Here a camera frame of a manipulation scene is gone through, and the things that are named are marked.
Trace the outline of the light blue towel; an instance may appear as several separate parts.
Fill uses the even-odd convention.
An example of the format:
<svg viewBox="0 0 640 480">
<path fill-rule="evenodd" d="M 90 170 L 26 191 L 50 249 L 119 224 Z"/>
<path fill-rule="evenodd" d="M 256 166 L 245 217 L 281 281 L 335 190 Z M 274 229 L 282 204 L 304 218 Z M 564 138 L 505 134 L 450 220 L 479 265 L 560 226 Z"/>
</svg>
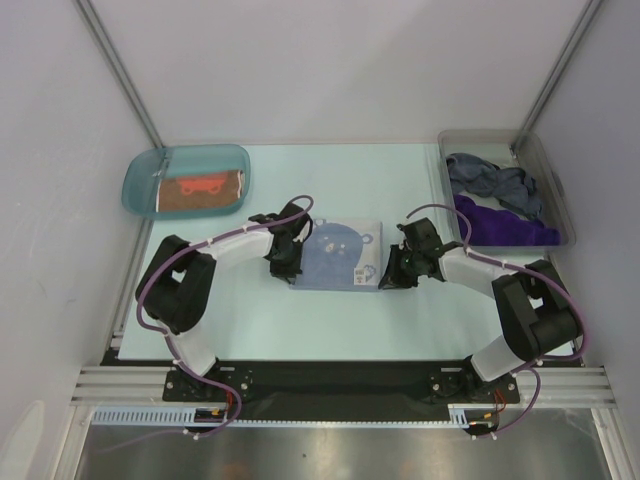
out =
<svg viewBox="0 0 640 480">
<path fill-rule="evenodd" d="M 382 223 L 370 219 L 314 220 L 294 290 L 375 292 L 382 274 Z"/>
</svg>

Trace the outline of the brown orange towel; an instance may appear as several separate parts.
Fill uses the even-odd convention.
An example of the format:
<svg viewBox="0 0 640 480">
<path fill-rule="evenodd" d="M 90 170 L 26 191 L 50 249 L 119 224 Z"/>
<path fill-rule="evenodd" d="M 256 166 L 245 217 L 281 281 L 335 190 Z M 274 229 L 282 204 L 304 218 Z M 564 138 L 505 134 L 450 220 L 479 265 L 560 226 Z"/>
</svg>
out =
<svg viewBox="0 0 640 480">
<path fill-rule="evenodd" d="M 165 213 L 231 207 L 244 193 L 244 180 L 242 170 L 164 179 L 158 188 L 156 210 Z"/>
</svg>

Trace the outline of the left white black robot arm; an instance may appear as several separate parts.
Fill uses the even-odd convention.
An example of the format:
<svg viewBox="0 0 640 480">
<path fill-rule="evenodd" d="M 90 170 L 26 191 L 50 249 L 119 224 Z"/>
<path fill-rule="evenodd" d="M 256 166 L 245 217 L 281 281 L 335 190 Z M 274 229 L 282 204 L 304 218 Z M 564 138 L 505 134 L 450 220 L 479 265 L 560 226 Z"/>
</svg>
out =
<svg viewBox="0 0 640 480">
<path fill-rule="evenodd" d="M 135 291 L 136 321 L 162 336 L 195 398 L 211 399 L 220 388 L 212 370 L 217 356 L 202 328 L 214 275 L 264 259 L 272 277 L 294 284 L 313 231 L 313 204 L 311 196 L 299 195 L 278 213 L 251 216 L 241 227 L 199 243 L 177 235 L 161 241 Z"/>
</svg>

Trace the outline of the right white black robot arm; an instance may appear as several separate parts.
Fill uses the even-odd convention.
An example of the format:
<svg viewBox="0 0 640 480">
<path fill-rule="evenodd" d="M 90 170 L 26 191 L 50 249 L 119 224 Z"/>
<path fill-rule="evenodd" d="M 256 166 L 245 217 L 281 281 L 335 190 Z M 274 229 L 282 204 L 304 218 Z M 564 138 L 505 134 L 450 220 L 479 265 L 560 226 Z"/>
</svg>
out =
<svg viewBox="0 0 640 480">
<path fill-rule="evenodd" d="M 501 334 L 465 360 L 467 371 L 460 377 L 461 392 L 469 400 L 486 400 L 496 380 L 585 334 L 578 308 L 550 262 L 518 266 L 460 242 L 444 243 L 427 218 L 397 229 L 403 240 L 391 246 L 379 289 L 416 288 L 425 277 L 464 286 L 495 302 Z"/>
</svg>

